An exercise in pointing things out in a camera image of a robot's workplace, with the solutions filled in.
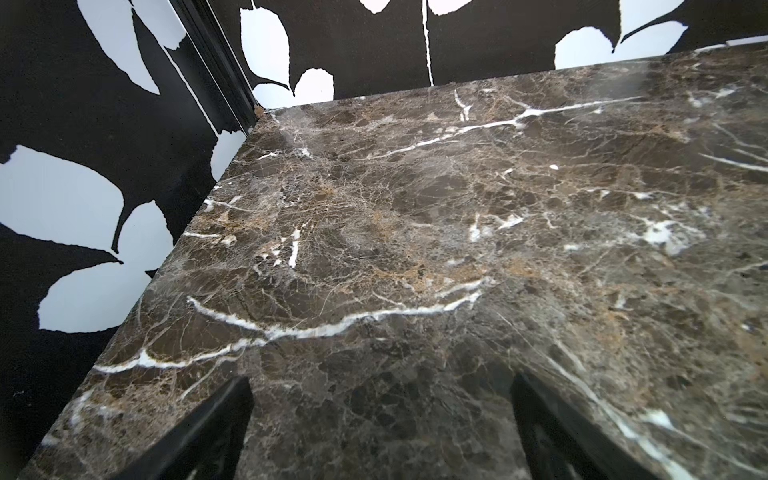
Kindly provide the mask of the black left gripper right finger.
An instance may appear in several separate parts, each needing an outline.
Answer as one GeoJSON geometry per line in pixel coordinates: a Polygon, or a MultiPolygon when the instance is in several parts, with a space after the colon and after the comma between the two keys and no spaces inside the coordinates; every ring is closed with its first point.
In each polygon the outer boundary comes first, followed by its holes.
{"type": "Polygon", "coordinates": [[[515,375],[510,399],[532,478],[656,477],[530,371],[515,375]]]}

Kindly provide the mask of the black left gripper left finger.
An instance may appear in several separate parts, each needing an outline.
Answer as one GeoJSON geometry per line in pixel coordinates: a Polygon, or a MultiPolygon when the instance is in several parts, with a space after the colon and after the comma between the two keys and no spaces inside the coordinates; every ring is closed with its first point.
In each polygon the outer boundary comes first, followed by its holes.
{"type": "Polygon", "coordinates": [[[114,477],[234,478],[253,407],[249,379],[228,380],[114,477]]]}

